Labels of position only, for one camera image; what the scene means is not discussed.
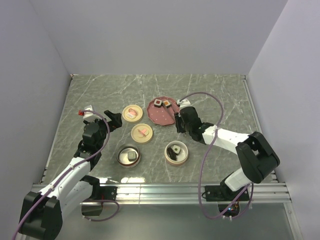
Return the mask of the steel food tongs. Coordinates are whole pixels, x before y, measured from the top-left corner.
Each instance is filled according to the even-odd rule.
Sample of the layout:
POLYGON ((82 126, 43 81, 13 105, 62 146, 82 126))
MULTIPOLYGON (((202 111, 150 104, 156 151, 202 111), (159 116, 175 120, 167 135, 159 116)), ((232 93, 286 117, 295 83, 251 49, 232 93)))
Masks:
POLYGON ((173 123, 175 124, 177 122, 175 114, 177 114, 179 112, 179 107, 177 105, 170 105, 170 106, 166 106, 165 105, 164 109, 169 114, 169 116, 171 117, 173 123))

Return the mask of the green sushi roll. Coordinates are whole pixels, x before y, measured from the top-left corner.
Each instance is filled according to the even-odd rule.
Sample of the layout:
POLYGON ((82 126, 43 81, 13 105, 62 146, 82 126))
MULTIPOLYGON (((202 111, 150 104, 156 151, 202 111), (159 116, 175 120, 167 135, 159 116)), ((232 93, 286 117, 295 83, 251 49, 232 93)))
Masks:
POLYGON ((179 145, 172 145, 171 148, 176 155, 180 154, 181 147, 179 145))

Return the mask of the black seaweed piece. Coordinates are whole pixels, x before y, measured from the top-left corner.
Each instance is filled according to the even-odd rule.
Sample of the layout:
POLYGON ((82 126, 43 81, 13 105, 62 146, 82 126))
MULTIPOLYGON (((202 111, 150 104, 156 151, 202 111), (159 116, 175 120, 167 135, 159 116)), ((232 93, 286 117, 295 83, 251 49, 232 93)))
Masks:
POLYGON ((173 161, 176 161, 177 160, 177 156, 178 154, 175 153, 175 151, 173 150, 172 147, 168 147, 167 148, 167 155, 169 156, 169 158, 173 161))

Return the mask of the yellow sushi roll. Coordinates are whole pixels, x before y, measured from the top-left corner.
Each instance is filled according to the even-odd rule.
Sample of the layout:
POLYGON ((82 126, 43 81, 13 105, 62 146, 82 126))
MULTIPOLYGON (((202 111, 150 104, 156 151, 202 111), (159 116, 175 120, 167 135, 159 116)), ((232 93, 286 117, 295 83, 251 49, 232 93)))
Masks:
POLYGON ((129 151, 127 153, 127 159, 129 162, 134 162, 137 159, 137 153, 135 151, 129 151))

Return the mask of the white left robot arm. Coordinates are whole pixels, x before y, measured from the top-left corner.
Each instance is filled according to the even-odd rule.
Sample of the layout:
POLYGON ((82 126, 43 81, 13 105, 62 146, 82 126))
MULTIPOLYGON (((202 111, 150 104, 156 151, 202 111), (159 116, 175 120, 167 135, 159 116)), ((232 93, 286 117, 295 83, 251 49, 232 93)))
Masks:
POLYGON ((122 126, 122 115, 109 110, 95 112, 91 106, 78 112, 83 117, 82 140, 67 167, 38 192, 30 191, 23 199, 17 234, 38 240, 54 240, 64 219, 81 203, 115 204, 117 187, 103 187, 89 172, 97 165, 110 134, 122 126))

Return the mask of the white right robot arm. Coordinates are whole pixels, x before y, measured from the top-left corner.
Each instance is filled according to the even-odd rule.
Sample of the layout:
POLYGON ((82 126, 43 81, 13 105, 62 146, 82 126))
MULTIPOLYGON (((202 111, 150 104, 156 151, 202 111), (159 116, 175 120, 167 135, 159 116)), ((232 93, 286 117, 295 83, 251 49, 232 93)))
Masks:
POLYGON ((232 200, 246 185, 259 184, 275 168, 280 159, 258 131, 252 134, 238 133, 202 122, 193 106, 187 106, 174 114, 178 133, 188 133, 196 142, 213 144, 237 155, 240 168, 221 181, 217 195, 221 201, 232 200))

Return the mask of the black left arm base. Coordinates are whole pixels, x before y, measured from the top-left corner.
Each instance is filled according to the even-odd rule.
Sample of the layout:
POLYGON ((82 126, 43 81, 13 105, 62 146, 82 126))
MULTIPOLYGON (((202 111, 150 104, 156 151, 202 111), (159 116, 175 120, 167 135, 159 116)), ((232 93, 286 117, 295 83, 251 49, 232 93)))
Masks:
POLYGON ((89 175, 85 175, 80 181, 86 182, 92 187, 91 194, 89 196, 90 200, 116 200, 117 186, 101 185, 98 178, 89 175))

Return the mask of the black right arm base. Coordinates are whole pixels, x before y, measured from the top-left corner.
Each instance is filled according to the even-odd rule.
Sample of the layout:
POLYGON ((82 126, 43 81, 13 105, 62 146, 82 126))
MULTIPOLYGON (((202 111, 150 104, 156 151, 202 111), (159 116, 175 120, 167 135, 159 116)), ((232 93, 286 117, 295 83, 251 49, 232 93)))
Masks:
POLYGON ((227 185, 206 185, 201 197, 207 202, 232 202, 235 197, 244 189, 232 191, 227 185))

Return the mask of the cream round lunch container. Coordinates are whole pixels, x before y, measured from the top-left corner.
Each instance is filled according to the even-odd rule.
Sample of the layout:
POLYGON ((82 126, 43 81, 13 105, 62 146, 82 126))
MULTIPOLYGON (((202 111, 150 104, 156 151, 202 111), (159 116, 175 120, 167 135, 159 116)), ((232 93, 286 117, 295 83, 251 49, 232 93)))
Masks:
POLYGON ((187 159, 189 157, 189 150, 188 150, 187 146, 183 142, 175 140, 175 141, 172 141, 172 142, 168 143, 167 146, 165 147, 165 149, 164 149, 164 157, 165 157, 166 161, 169 164, 171 164, 173 166, 180 166, 180 165, 183 165, 187 161, 187 159), (167 154, 167 149, 169 147, 173 146, 173 145, 178 145, 178 146, 181 147, 181 151, 177 155, 177 160, 176 161, 170 159, 168 154, 167 154))

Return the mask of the cream lid with label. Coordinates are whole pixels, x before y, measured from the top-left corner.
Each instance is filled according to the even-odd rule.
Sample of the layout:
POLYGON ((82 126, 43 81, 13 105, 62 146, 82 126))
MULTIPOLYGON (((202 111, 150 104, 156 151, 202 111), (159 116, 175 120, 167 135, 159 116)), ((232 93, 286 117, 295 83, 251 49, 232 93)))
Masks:
POLYGON ((140 106, 131 104, 123 109, 122 117, 129 123, 136 123, 143 118, 143 110, 140 106))

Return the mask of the pink dotted plate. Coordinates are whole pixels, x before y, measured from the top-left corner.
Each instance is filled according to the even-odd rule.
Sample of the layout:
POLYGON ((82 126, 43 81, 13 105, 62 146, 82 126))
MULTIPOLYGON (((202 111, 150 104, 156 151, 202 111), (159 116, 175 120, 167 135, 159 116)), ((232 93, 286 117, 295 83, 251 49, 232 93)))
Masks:
POLYGON ((167 96, 159 96, 156 97, 154 99, 152 99, 147 108, 146 108, 146 112, 147 112, 147 116, 148 118, 157 125, 160 126, 169 126, 169 125, 174 125, 175 123, 173 122, 173 120, 171 119, 171 117, 169 116, 169 114, 166 112, 166 110, 164 109, 164 106, 162 105, 160 108, 158 107, 154 107, 154 100, 155 99, 160 99, 160 100, 169 100, 170 103, 172 105, 176 105, 176 100, 171 98, 171 97, 167 97, 167 96))

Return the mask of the orange centre sushi roll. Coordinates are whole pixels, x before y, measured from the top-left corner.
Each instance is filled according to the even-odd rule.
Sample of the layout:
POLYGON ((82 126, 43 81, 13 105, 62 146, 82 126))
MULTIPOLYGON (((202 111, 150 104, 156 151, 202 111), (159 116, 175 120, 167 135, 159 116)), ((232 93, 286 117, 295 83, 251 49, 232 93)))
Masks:
POLYGON ((170 102, 169 100, 167 100, 167 99, 163 100, 163 101, 162 101, 162 104, 163 104, 163 106, 164 106, 165 108, 167 108, 167 109, 172 106, 171 102, 170 102))

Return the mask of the red centre sushi roll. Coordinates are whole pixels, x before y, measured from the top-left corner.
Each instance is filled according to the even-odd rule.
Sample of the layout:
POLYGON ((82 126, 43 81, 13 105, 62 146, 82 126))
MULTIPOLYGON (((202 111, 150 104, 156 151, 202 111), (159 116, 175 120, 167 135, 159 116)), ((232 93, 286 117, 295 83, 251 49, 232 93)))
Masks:
POLYGON ((163 101, 161 99, 156 98, 153 102, 155 108, 161 108, 163 105, 163 101))

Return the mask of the steel round container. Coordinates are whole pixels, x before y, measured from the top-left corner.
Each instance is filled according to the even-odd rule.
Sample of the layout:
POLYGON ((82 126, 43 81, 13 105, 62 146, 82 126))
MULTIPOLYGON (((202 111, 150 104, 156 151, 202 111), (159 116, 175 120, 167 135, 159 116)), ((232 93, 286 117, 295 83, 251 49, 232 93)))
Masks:
POLYGON ((117 153, 116 153, 117 162, 124 168, 135 167, 140 162, 140 159, 141 159, 141 152, 138 149, 138 147, 134 144, 123 144, 118 148, 117 153), (136 152, 136 154, 137 154, 136 161, 132 161, 132 162, 128 161, 127 153, 129 151, 136 152))

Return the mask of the aluminium front rail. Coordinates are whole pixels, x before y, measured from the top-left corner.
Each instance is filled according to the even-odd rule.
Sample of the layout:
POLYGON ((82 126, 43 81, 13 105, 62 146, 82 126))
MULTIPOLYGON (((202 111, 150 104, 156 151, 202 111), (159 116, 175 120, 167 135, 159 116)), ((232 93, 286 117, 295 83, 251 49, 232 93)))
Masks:
MULTIPOLYGON (((197 183, 115 183, 116 201, 122 205, 197 205, 197 183)), ((285 183, 269 182, 248 187, 253 204, 290 203, 285 183)))

